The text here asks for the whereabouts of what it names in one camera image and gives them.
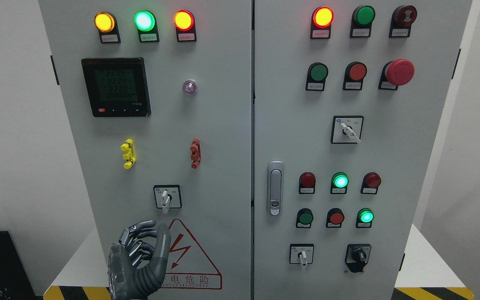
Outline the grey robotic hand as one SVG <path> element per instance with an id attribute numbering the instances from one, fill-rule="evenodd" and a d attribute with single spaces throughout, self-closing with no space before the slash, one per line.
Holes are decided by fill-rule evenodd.
<path id="1" fill-rule="evenodd" d="M 108 256 L 113 300 L 146 300 L 164 283 L 171 245 L 166 224 L 149 220 L 124 228 Z"/>

